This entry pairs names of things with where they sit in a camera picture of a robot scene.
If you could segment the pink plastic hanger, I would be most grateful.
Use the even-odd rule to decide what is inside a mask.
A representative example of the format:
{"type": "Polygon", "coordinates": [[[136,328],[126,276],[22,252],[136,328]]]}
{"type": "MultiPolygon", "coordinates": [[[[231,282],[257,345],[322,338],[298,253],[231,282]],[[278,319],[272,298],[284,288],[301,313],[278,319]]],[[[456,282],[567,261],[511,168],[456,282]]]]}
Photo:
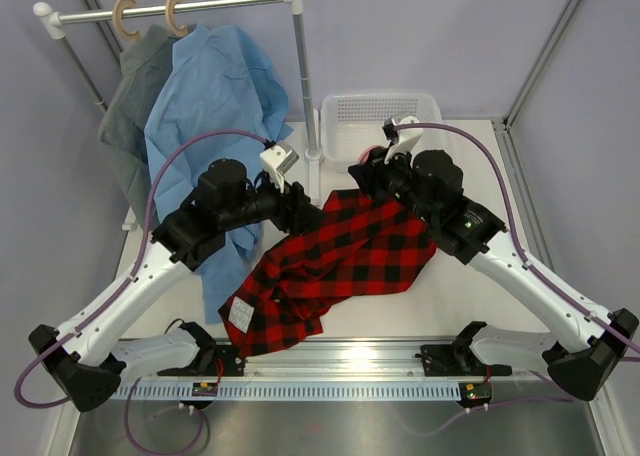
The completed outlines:
{"type": "Polygon", "coordinates": [[[369,148],[366,153],[363,155],[364,161],[369,161],[370,159],[376,159],[380,156],[384,156],[386,154],[386,148],[382,146],[373,146],[369,148]]]}

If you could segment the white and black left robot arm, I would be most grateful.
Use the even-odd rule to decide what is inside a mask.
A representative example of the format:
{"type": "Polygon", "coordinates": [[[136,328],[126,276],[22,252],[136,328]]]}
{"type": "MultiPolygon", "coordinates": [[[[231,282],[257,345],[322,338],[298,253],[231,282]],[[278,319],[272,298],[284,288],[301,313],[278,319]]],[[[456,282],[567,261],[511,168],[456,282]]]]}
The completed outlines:
{"type": "Polygon", "coordinates": [[[96,409],[138,378],[205,374],[214,364],[216,341],[195,322],[144,339],[123,335],[160,296],[220,252],[227,232],[269,220],[282,232],[300,235],[319,228],[323,218],[299,183],[268,170],[252,188],[241,162],[215,161],[179,208],[146,236],[127,273],[75,318],[36,327],[29,342],[81,412],[96,409]]]}

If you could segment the red black plaid shirt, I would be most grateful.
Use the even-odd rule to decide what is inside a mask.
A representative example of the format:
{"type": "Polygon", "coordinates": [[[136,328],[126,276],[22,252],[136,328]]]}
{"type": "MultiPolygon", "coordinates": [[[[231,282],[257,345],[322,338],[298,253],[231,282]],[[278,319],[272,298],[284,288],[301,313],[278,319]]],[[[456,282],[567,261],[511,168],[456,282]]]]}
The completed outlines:
{"type": "Polygon", "coordinates": [[[288,349],[322,333],[331,307],[407,291],[436,253],[426,225],[393,199],[358,189],[328,196],[321,227],[266,251],[218,313],[242,357],[288,349]]]}

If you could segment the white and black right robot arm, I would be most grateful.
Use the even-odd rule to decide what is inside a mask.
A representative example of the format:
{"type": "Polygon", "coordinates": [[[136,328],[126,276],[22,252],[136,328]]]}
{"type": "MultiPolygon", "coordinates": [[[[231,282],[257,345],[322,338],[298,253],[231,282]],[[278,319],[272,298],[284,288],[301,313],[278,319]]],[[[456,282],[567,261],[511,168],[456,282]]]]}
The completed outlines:
{"type": "Polygon", "coordinates": [[[358,187],[373,199],[400,203],[426,224],[438,249],[504,288],[547,329],[510,331],[472,322],[455,340],[455,366],[465,373],[484,365],[544,372],[574,398],[593,400],[623,359],[638,318],[593,303],[535,258],[518,254],[505,223],[464,195],[463,172],[445,151],[392,159],[386,153],[375,148],[365,162],[349,167],[358,187]]]}

